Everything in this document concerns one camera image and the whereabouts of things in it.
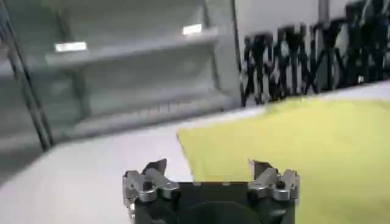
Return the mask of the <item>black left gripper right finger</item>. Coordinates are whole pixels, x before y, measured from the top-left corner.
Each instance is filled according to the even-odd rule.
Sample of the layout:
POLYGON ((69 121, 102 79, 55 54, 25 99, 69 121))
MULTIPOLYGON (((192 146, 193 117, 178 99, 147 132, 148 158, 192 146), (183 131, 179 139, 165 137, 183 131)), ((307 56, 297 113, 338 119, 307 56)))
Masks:
POLYGON ((259 200, 271 197, 275 201, 298 201, 300 176, 296 170, 286 169, 280 173, 268 162, 248 159, 253 180, 248 182, 248 193, 259 200))

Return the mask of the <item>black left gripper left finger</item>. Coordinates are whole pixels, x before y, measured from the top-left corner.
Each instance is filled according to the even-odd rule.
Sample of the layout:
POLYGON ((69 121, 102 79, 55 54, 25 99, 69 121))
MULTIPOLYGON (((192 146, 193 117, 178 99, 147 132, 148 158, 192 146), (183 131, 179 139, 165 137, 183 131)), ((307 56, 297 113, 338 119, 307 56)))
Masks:
POLYGON ((166 158, 147 163, 141 171, 127 170, 122 176, 122 197, 126 208, 135 202, 152 203, 158 198, 175 200, 180 195, 180 184, 165 177, 166 158))

